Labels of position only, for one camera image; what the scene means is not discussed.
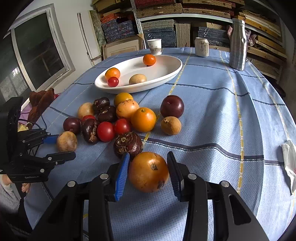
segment gray sleeve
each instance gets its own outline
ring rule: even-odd
[[[15,195],[10,185],[4,185],[0,175],[0,209],[6,213],[17,213],[20,199]]]

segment silver rivet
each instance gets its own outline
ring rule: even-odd
[[[107,173],[103,173],[100,175],[100,178],[103,179],[103,180],[106,180],[108,179],[109,175]]]
[[[67,186],[68,187],[74,187],[75,186],[75,181],[69,181],[68,183],[67,183]]]
[[[188,174],[188,178],[191,180],[195,180],[196,179],[196,175],[194,173],[189,173]]]
[[[227,187],[229,187],[229,182],[227,182],[227,181],[222,181],[222,182],[221,182],[221,185],[222,185],[223,187],[227,188]]]

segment white napkin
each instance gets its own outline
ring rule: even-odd
[[[296,190],[296,146],[291,140],[281,144],[283,149],[285,170],[291,180],[291,193],[293,194]]]

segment tablecloth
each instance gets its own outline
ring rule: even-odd
[[[96,77],[122,61],[143,56],[140,50],[112,56],[82,74],[43,113],[47,131],[63,132],[63,121],[76,116],[85,102],[106,96],[94,85]],[[169,94],[185,103],[180,117],[181,133],[164,135],[160,120],[144,142],[143,151],[152,151],[166,159],[173,151],[178,162],[206,181],[228,180],[255,214],[271,241],[277,240],[295,215],[295,194],[284,170],[280,145],[291,139],[296,143],[296,126],[291,114],[266,78],[249,62],[244,71],[229,67],[229,53],[210,49],[200,58],[193,48],[164,49],[163,54],[179,58],[179,74],[157,88],[133,93],[142,107],[158,114],[162,100]],[[44,126],[41,119],[38,124]],[[140,133],[142,139],[146,133]],[[38,156],[56,152],[55,145],[43,144]],[[45,183],[34,183],[25,199],[28,219],[34,227],[51,200],[70,180],[91,181],[118,162],[113,142],[87,144],[78,135],[76,158],[56,166]],[[170,180],[156,193],[141,193],[127,181],[124,195],[110,203],[114,240],[182,240],[188,203],[179,203]],[[208,239],[213,239],[213,208],[208,203]],[[87,238],[87,214],[84,215]]]

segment window pane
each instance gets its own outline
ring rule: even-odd
[[[15,38],[22,62],[36,89],[64,67],[46,13],[16,27]]]
[[[10,34],[0,44],[0,66],[0,104],[16,96],[22,96],[25,102],[31,90],[18,67]]]

